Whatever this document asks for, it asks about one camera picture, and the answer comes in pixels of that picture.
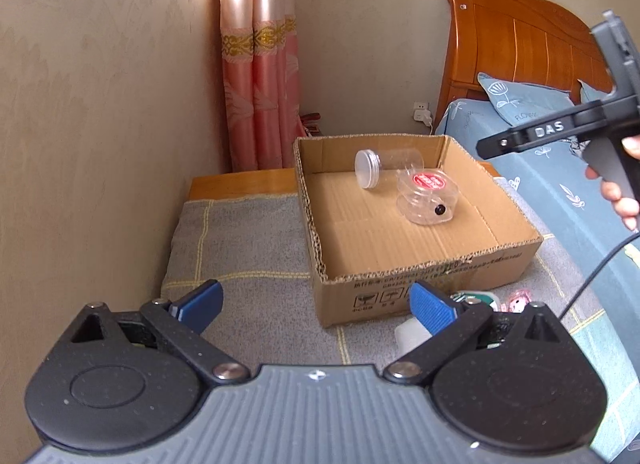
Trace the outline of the white cotton swab container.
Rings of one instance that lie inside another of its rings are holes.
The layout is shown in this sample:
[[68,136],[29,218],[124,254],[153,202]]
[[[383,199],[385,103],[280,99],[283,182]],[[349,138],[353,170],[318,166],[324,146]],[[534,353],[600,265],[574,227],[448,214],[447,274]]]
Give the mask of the white cotton swab container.
[[[501,308],[500,298],[490,291],[460,291],[450,296],[455,302],[469,305],[473,299],[486,303],[494,311]],[[439,333],[446,324],[427,327],[420,317],[409,317],[407,321],[395,328],[395,339],[400,354],[408,354],[421,343],[425,343],[435,334]]]

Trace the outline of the pink clear earbud case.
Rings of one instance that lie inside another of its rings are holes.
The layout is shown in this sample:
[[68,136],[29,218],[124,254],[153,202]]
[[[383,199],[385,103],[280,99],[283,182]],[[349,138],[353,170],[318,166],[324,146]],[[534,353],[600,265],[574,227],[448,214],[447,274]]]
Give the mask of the pink clear earbud case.
[[530,291],[525,288],[512,291],[512,293],[506,297],[506,300],[501,304],[500,310],[502,312],[522,313],[525,307],[532,301],[532,295]]

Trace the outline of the clear red-label tape dispenser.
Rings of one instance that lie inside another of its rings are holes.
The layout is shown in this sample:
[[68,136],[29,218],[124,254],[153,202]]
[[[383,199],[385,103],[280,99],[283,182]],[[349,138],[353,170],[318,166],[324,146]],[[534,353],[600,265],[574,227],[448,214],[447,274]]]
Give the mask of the clear red-label tape dispenser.
[[397,208],[412,223],[436,225],[454,217],[459,189],[442,170],[402,170],[397,190]]

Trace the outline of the clear plastic jar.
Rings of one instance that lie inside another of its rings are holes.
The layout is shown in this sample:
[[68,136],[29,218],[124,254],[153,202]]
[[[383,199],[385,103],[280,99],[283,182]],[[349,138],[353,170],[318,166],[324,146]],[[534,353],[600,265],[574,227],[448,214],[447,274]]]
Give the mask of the clear plastic jar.
[[355,155],[354,170],[358,185],[365,190],[378,186],[384,171],[403,172],[424,167],[416,149],[360,150]]

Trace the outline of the blue pillow far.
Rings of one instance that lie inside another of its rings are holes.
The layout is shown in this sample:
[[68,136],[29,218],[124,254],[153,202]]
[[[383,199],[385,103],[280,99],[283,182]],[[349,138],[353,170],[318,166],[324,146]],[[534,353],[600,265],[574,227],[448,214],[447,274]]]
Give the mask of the blue pillow far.
[[582,104],[603,100],[608,95],[608,91],[602,91],[593,88],[593,86],[590,86],[590,84],[586,83],[584,80],[579,79],[578,82],[580,86],[580,103]]

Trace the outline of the blue pillow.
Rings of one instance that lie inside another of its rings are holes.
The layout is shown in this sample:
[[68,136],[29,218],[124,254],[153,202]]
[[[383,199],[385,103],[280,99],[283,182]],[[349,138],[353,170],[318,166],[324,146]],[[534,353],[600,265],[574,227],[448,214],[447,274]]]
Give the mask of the blue pillow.
[[501,118],[516,127],[573,106],[570,94],[550,86],[506,81],[479,72],[476,79]]
[[608,91],[602,91],[593,88],[593,86],[590,86],[590,84],[586,83],[584,80],[579,79],[578,82],[580,86],[580,103],[582,104],[603,100],[608,95]]

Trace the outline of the blue pillow near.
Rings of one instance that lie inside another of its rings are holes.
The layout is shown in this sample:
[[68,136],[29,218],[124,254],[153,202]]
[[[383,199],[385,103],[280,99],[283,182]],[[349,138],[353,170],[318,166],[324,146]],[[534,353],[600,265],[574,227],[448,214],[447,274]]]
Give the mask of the blue pillow near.
[[501,118],[516,127],[573,106],[570,94],[550,86],[506,81],[479,72],[476,79]]

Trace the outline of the grey green checked blanket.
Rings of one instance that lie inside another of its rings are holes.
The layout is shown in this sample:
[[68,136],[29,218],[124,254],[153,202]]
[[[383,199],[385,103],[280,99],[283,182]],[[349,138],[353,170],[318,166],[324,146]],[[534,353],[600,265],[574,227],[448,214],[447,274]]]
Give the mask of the grey green checked blanket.
[[[224,308],[204,336],[251,369],[259,364],[368,364],[383,369],[418,344],[404,315],[323,328],[303,219],[294,194],[183,206],[162,294],[177,300],[207,280],[224,288]],[[639,380],[593,291],[564,326],[600,374],[608,408],[593,447],[616,458],[639,435]]]

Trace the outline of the wooden bed headboard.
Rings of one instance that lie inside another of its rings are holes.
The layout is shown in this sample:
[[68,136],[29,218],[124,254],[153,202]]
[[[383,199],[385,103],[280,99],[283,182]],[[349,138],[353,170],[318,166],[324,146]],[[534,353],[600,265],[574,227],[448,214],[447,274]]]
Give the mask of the wooden bed headboard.
[[485,100],[479,72],[498,79],[565,90],[579,83],[613,88],[589,27],[548,0],[447,0],[451,23],[435,120],[459,98]]

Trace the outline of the blue floral bedsheet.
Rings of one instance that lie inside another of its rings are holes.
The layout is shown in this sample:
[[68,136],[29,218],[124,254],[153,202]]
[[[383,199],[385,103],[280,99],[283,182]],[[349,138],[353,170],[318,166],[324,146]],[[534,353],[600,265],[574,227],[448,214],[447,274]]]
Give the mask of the blue floral bedsheet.
[[[490,102],[462,98],[449,104],[437,132],[455,138],[475,155],[478,140],[506,127]],[[490,163],[536,211],[583,273],[591,272],[630,236],[602,198],[599,184],[585,177],[586,166],[574,141],[554,142]],[[616,255],[594,279],[592,289],[617,334],[632,343],[639,335],[639,243]]]

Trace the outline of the open cardboard box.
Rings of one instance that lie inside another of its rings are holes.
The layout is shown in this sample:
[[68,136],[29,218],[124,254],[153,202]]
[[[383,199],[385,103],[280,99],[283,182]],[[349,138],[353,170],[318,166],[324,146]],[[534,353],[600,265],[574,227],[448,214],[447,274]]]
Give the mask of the open cardboard box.
[[[393,172],[372,190],[358,185],[358,151],[405,147],[457,184],[450,221],[405,218]],[[514,283],[544,241],[491,174],[447,135],[299,138],[293,155],[314,306],[324,327],[407,312],[408,288],[417,280],[446,294]]]

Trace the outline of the pink curtain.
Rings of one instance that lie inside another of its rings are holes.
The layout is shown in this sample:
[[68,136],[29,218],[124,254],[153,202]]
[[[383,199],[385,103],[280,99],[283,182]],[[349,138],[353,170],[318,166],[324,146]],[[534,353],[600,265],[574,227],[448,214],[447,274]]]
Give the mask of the pink curtain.
[[220,0],[220,33],[233,169],[292,166],[306,135],[294,0]]

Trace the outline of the items behind curtain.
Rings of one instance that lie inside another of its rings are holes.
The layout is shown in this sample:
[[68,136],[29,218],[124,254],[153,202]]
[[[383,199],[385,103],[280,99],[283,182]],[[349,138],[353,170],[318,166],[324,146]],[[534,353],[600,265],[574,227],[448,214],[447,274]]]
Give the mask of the items behind curtain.
[[321,137],[320,121],[321,115],[318,112],[310,112],[309,114],[300,116],[300,122],[308,137]]

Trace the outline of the white wall socket plug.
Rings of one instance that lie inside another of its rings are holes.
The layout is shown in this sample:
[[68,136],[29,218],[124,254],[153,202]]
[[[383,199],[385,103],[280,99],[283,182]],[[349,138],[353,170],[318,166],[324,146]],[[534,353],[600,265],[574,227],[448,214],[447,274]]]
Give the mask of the white wall socket plug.
[[427,128],[433,127],[433,117],[427,103],[414,102],[412,117],[414,121],[424,124]]

